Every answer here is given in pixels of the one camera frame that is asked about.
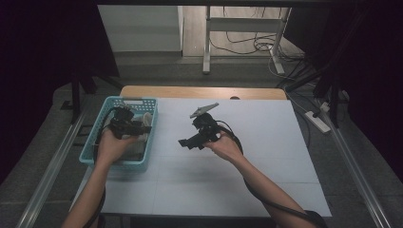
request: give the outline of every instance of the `floor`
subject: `floor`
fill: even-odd
[[[246,9],[246,16],[253,16],[256,9]],[[214,13],[220,13],[221,9],[215,9]],[[202,10],[197,10],[203,18]],[[278,16],[278,11],[271,13]],[[188,31],[196,23],[193,17],[186,17],[185,30]],[[218,45],[234,48],[226,44],[226,36],[217,34],[212,36],[212,41]],[[233,39],[245,39],[230,34]],[[184,41],[200,39],[195,48],[185,48],[183,56],[176,54],[147,54],[147,53],[116,53],[116,61],[121,73],[121,78],[116,79],[124,85],[153,85],[153,86],[236,86],[236,87],[275,87],[280,78],[268,65],[268,56],[265,53],[257,53],[250,57],[233,58],[233,54],[217,52],[212,48],[213,55],[211,73],[202,74],[202,46],[203,37],[195,32],[186,32]],[[237,51],[248,51],[249,45],[239,47]],[[287,48],[288,53],[299,55],[300,52],[291,45]],[[295,68],[300,70],[303,66],[297,66],[297,62],[284,61],[284,68],[290,74]],[[95,95],[84,95],[92,101],[94,108],[89,111],[83,121],[83,127],[74,138],[73,145],[68,150],[64,165],[51,187],[33,227],[57,227],[66,217],[68,208],[74,198],[77,187],[86,170],[86,166],[77,162],[86,141],[86,133],[95,120],[98,110],[104,98],[118,95],[120,90],[94,78],[98,90]],[[323,135],[310,123],[305,122],[301,116],[305,110],[315,110],[317,105],[312,97],[311,85],[306,85],[290,94],[295,101],[296,116],[301,128],[301,133],[307,143],[311,158],[317,169],[317,175],[322,184],[323,192],[328,200],[333,217],[326,218],[328,226],[338,227],[377,227],[369,213],[366,201],[361,197],[355,187],[355,180],[346,167],[345,161],[340,155],[332,135]],[[37,135],[31,142],[23,158],[15,166],[6,181],[0,186],[0,227],[15,227],[21,215],[26,209],[36,186],[45,173],[55,151],[70,128],[71,110],[61,108],[65,101],[71,100],[69,85],[60,87],[53,94],[53,107],[47,119],[43,122]],[[362,169],[368,183],[372,186],[384,212],[391,222],[391,227],[403,227],[403,184],[393,174],[391,168],[385,163],[374,146],[362,134],[362,132],[349,119],[347,101],[340,105],[338,120],[344,138],[350,145],[353,154]],[[121,225],[121,220],[109,215],[106,218],[106,227]],[[156,224],[145,221],[142,227],[152,227]],[[200,227],[198,224],[185,227]]]

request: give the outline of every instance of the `white surface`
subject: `white surface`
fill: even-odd
[[[181,51],[182,6],[98,6],[113,52]]]
[[[178,140],[197,133],[189,119],[198,106],[227,122],[244,154],[304,209],[331,215],[289,101],[159,99],[148,169],[111,171],[103,212],[141,215],[267,217],[237,169],[211,150],[188,150]],[[90,175],[88,168],[81,192]]]

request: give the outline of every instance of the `left hand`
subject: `left hand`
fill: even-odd
[[[240,152],[240,148],[235,141],[223,131],[220,132],[220,138],[218,141],[206,142],[203,146],[210,148],[220,158],[231,163],[237,158],[243,158],[242,152]]]
[[[118,160],[131,143],[137,141],[138,136],[132,136],[124,140],[118,140],[110,129],[107,129],[101,138],[98,147],[98,159],[96,164],[111,165]]]

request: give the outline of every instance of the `forearm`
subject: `forearm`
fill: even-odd
[[[251,164],[243,156],[238,156],[232,159],[235,167],[243,175],[244,179],[249,183],[249,185],[265,200],[272,201],[274,203],[280,204],[282,206],[294,209],[301,213],[304,210],[280,187],[278,187],[274,182],[262,174],[253,164]],[[271,215],[281,227],[315,227],[310,222],[307,222],[301,218],[297,218],[288,213],[280,211],[274,207],[268,206],[263,203],[266,210]]]
[[[108,165],[96,165],[62,227],[83,227],[93,216],[105,190]]]

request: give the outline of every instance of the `blue basket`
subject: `blue basket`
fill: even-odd
[[[95,146],[95,141],[97,138],[98,130],[100,129],[102,121],[106,116],[107,112],[112,107],[118,106],[128,106],[130,110],[134,112],[134,118],[142,117],[143,114],[149,112],[152,115],[151,122],[151,132],[148,134],[148,138],[146,142],[135,142],[133,145],[130,145],[129,148],[135,150],[142,150],[143,154],[141,154],[140,158],[133,158],[127,156],[131,151],[126,151],[125,155],[123,155],[118,161],[112,164],[112,169],[124,169],[124,170],[135,170],[135,171],[145,171],[148,165],[148,159],[150,156],[152,140],[154,138],[155,125],[157,123],[158,118],[158,108],[157,108],[157,100],[152,98],[140,98],[140,99],[127,99],[123,97],[107,97],[100,113],[98,114],[97,120],[95,121],[94,126],[89,133],[88,139],[86,140],[86,144],[83,148],[83,151],[80,155],[80,162],[85,163],[89,166],[94,165],[93,160],[93,151]],[[113,116],[113,111],[109,114],[109,118]]]

